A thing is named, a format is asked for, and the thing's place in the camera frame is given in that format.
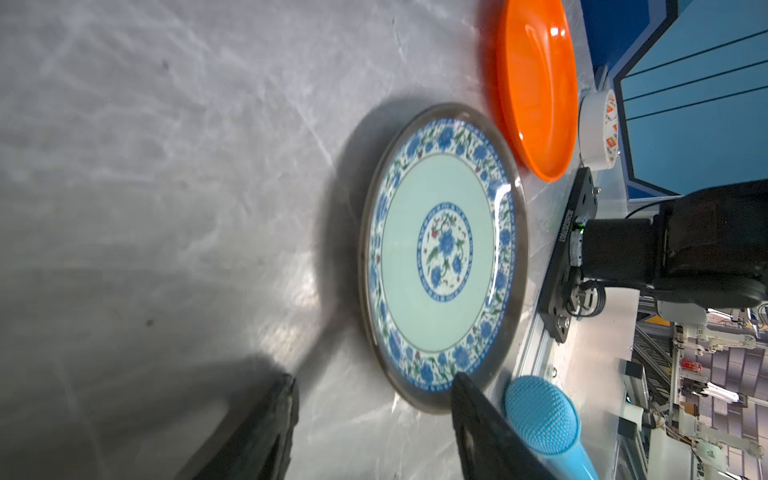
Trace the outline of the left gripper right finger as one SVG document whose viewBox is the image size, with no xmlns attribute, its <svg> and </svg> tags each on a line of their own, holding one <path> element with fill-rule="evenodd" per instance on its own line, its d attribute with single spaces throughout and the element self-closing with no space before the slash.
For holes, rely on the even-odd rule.
<svg viewBox="0 0 768 480">
<path fill-rule="evenodd" d="M 450 405 L 465 479 L 555 478 L 464 372 L 453 378 Z"/>
</svg>

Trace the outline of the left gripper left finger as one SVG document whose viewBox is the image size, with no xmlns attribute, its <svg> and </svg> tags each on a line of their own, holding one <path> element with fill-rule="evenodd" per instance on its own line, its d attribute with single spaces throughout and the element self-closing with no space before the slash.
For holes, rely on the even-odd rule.
<svg viewBox="0 0 768 480">
<path fill-rule="evenodd" d="M 228 400 L 222 421 L 175 477 L 283 479 L 298 422 L 297 379 L 270 374 Z"/>
</svg>

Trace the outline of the teal patterned plate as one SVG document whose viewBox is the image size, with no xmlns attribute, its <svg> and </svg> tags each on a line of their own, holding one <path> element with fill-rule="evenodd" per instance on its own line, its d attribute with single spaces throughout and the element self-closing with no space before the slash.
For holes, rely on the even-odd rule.
<svg viewBox="0 0 768 480">
<path fill-rule="evenodd" d="M 523 309 L 528 231 L 514 157 L 489 118 L 443 103 L 395 136 L 368 191 L 358 265 L 366 335 L 403 400 L 443 414 L 457 374 L 494 380 Z"/>
</svg>

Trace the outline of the orange plate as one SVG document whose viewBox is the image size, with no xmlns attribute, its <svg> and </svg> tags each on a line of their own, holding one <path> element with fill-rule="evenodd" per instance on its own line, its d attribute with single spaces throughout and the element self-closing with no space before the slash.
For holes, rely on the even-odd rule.
<svg viewBox="0 0 768 480">
<path fill-rule="evenodd" d="M 561 1 L 504 3 L 496 70 L 515 157 L 539 179 L 558 181 L 571 162 L 579 110 L 574 46 Z"/>
</svg>

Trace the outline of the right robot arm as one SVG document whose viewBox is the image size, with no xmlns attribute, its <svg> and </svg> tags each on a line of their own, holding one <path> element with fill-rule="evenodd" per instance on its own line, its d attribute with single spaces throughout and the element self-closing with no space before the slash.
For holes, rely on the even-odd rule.
<svg viewBox="0 0 768 480">
<path fill-rule="evenodd" d="M 586 288 L 629 288 L 704 309 L 767 300 L 767 183 L 707 188 L 657 203 L 651 218 L 589 220 L 568 243 Z"/>
</svg>

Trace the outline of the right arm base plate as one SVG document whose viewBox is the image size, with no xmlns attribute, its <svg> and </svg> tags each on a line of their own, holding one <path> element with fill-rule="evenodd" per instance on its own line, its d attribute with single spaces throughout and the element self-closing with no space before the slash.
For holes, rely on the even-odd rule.
<svg viewBox="0 0 768 480">
<path fill-rule="evenodd" d="M 554 250 L 539 294 L 537 313 L 545 330 L 559 344 L 566 341 L 573 319 L 569 312 L 573 291 L 581 282 L 581 237 L 597 214 L 595 183 L 589 167 L 580 167 L 564 216 L 556 230 Z"/>
</svg>

